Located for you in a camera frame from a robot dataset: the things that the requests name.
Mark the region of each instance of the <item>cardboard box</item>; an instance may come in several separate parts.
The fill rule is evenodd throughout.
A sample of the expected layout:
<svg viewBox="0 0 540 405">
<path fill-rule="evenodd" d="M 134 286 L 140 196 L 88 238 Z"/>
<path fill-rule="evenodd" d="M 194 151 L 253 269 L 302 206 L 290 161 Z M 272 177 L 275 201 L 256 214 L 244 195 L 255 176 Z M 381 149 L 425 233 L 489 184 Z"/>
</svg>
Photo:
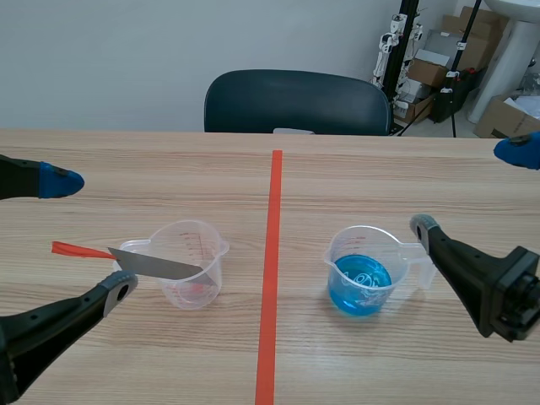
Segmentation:
<svg viewBox="0 0 540 405">
<path fill-rule="evenodd" d="M 460 17 L 445 15 L 440 37 L 430 32 L 426 50 L 449 55 L 453 63 L 457 53 L 456 42 L 462 39 L 472 13 L 473 8 L 464 7 Z M 497 50 L 508 21 L 508 18 L 492 11 L 479 10 L 457 70 L 486 68 Z"/>
<path fill-rule="evenodd" d="M 401 87 L 402 93 L 399 100 L 413 103 L 416 99 L 427 99 L 431 93 L 431 87 L 427 84 L 407 78 Z"/>
<path fill-rule="evenodd" d="M 448 69 L 441 65 L 414 59 L 407 76 L 417 82 L 427 84 L 435 89 L 440 89 L 445 82 L 447 72 Z"/>
<path fill-rule="evenodd" d="M 450 34 L 463 35 L 461 28 L 462 21 L 459 17 L 454 17 L 453 15 L 443 15 L 442 16 L 442 30 Z"/>
<path fill-rule="evenodd" d="M 462 9 L 462 13 L 459 17 L 461 31 L 465 32 L 469 19 L 471 19 L 471 15 L 473 15 L 472 7 L 464 7 Z M 480 38 L 491 38 L 494 35 L 500 35 L 500 37 L 502 37 L 503 31 L 509 21 L 510 19 L 508 17 L 494 13 L 493 11 L 478 10 L 478 14 L 476 14 L 474 24 L 471 28 L 471 34 Z"/>
<path fill-rule="evenodd" d="M 448 57 L 447 55 L 442 55 L 440 53 L 432 51 L 426 51 L 425 49 L 418 49 L 415 57 L 417 59 L 420 59 L 421 61 L 433 63 L 434 65 L 441 65 L 445 68 L 451 68 L 450 57 Z"/>
<path fill-rule="evenodd" d="M 507 95 L 491 100 L 474 133 L 481 138 L 513 138 L 540 131 L 540 120 L 505 103 Z"/>
<path fill-rule="evenodd" d="M 428 97 L 425 100 L 419 100 L 416 99 L 414 103 L 408 103 L 408 109 L 406 111 L 402 111 L 399 108 L 394 109 L 394 116 L 401 122 L 409 123 L 413 120 L 413 118 L 424 109 L 424 107 L 427 104 L 430 104 L 428 108 L 425 109 L 425 111 L 416 119 L 415 122 L 421 122 L 425 120 L 429 114 L 431 113 L 431 110 L 433 109 L 433 99 L 435 98 L 435 94 L 432 94 L 430 97 Z"/>
</svg>

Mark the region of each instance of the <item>knife blade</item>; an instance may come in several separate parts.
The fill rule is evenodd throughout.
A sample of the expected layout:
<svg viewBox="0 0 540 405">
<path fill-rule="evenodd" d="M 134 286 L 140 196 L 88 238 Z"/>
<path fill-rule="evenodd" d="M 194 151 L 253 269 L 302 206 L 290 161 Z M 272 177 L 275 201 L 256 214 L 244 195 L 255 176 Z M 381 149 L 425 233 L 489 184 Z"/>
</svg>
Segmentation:
<svg viewBox="0 0 540 405">
<path fill-rule="evenodd" d="M 133 253 L 131 251 L 121 251 L 120 249 L 115 249 L 113 247 L 109 247 L 108 249 L 116 258 L 116 261 L 122 270 L 141 276 L 166 278 L 169 280 L 183 280 L 203 272 L 202 267 L 194 266 L 192 264 L 173 262 L 158 257 Z M 199 278 L 194 280 L 194 283 L 215 284 L 207 274 L 202 274 Z"/>
</svg>

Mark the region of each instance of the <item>floor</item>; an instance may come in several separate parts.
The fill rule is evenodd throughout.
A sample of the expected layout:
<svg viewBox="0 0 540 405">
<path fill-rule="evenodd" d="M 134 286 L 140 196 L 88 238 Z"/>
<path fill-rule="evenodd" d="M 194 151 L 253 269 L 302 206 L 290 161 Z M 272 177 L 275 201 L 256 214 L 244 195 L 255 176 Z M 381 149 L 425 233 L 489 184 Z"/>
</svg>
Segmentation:
<svg viewBox="0 0 540 405">
<path fill-rule="evenodd" d="M 458 138 L 478 138 L 474 135 L 475 124 L 467 121 L 465 109 L 456 114 L 456 135 Z M 404 137 L 433 137 L 433 138 L 451 138 L 452 121 L 446 121 L 435 124 L 429 118 L 418 124 L 413 124 L 404 134 Z"/>
</svg>

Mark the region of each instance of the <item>empty measuring cup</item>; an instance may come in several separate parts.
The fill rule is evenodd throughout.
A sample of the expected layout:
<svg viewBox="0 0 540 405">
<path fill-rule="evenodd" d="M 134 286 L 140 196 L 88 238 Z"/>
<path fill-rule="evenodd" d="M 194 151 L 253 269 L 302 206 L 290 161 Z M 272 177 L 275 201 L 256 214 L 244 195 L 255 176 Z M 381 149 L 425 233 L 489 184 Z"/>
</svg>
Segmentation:
<svg viewBox="0 0 540 405">
<path fill-rule="evenodd" d="M 401 243 L 388 232 L 371 226 L 352 226 L 337 233 L 325 254 L 330 266 L 328 292 L 341 310 L 369 315 L 384 305 L 419 265 L 420 287 L 428 289 L 435 275 L 433 262 L 419 243 Z"/>
<path fill-rule="evenodd" d="M 167 225 L 150 239 L 130 240 L 120 249 L 201 267 L 202 271 L 190 278 L 158 278 L 159 286 L 173 305 L 196 310 L 218 296 L 222 285 L 221 256 L 229 251 L 229 244 L 212 225 L 188 220 Z M 114 268 L 120 270 L 116 262 Z"/>
</svg>

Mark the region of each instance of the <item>white pedestal sink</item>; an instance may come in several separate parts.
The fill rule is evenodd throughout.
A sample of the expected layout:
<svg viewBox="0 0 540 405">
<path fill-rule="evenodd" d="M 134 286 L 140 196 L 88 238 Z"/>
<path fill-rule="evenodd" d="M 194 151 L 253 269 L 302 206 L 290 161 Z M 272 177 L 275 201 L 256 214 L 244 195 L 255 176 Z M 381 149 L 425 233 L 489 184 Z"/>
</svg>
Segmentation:
<svg viewBox="0 0 540 405">
<path fill-rule="evenodd" d="M 519 86 L 540 42 L 540 0 L 485 0 L 498 14 L 514 20 L 508 44 L 484 81 L 483 88 L 468 116 L 478 122 L 496 95 Z"/>
</svg>

